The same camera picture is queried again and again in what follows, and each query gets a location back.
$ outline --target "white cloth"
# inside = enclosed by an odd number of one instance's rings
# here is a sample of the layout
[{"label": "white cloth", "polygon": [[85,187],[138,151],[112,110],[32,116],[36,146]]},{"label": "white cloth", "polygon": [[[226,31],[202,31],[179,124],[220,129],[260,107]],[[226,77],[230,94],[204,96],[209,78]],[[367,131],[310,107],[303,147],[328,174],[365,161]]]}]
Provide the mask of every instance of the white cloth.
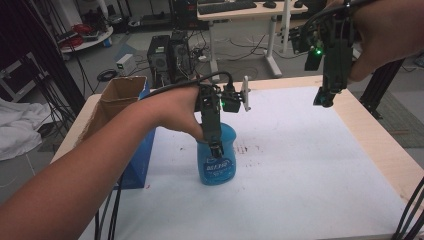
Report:
[{"label": "white cloth", "polygon": [[37,130],[50,112],[47,103],[10,103],[0,98],[0,160],[27,153],[40,144]]}]

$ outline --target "human hand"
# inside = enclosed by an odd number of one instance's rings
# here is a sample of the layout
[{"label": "human hand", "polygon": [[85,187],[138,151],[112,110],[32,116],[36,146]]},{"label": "human hand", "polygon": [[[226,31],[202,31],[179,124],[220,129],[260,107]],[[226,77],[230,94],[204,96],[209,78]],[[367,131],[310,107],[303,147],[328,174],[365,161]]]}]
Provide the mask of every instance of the human hand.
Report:
[{"label": "human hand", "polygon": [[186,132],[203,139],[203,131],[194,117],[194,107],[199,88],[182,87],[160,93],[142,101],[152,101],[159,109],[157,125],[174,131]]},{"label": "human hand", "polygon": [[[327,7],[342,4],[329,0]],[[349,80],[361,81],[377,68],[424,48],[422,0],[377,0],[353,15],[361,36],[362,53],[352,66]]]}]

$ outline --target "keyboard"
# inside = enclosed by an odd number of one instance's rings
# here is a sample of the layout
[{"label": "keyboard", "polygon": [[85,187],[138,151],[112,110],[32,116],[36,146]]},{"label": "keyboard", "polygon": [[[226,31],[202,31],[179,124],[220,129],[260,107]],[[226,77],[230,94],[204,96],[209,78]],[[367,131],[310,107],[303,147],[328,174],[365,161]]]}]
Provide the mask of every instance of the keyboard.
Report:
[{"label": "keyboard", "polygon": [[[235,2],[243,2],[243,1],[251,1],[251,2],[265,2],[266,0],[235,0]],[[273,0],[274,2],[284,2],[284,0]],[[228,2],[228,0],[197,0],[197,4],[209,4],[209,3],[223,3]]]},{"label": "keyboard", "polygon": [[241,2],[225,2],[211,5],[201,5],[197,7],[200,15],[229,12],[235,10],[243,10],[249,8],[256,8],[256,4],[252,1],[241,1]]},{"label": "keyboard", "polygon": [[197,0],[197,4],[223,3],[225,0]]}]

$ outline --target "cardboard box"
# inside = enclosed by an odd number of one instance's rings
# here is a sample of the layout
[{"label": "cardboard box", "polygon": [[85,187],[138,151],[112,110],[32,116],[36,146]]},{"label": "cardboard box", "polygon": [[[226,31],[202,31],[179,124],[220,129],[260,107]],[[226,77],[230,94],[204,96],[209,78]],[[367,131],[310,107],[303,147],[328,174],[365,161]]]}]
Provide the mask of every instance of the cardboard box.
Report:
[{"label": "cardboard box", "polygon": [[[125,107],[143,98],[150,92],[146,77],[121,77],[112,79],[103,91],[99,102],[81,134],[79,141],[84,141]],[[150,154],[156,129],[151,130],[140,142],[131,161],[124,171],[122,189],[143,188],[149,167]]]}]

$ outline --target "blue spray bottle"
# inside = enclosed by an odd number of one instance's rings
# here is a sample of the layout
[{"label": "blue spray bottle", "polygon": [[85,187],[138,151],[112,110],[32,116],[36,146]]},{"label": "blue spray bottle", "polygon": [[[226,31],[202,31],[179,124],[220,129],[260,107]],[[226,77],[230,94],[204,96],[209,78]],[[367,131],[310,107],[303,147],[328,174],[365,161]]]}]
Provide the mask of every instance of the blue spray bottle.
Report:
[{"label": "blue spray bottle", "polygon": [[221,123],[221,131],[223,147],[221,157],[212,156],[208,143],[197,141],[197,166],[200,180],[205,185],[228,182],[236,174],[236,157],[233,148],[236,132],[225,123]]}]

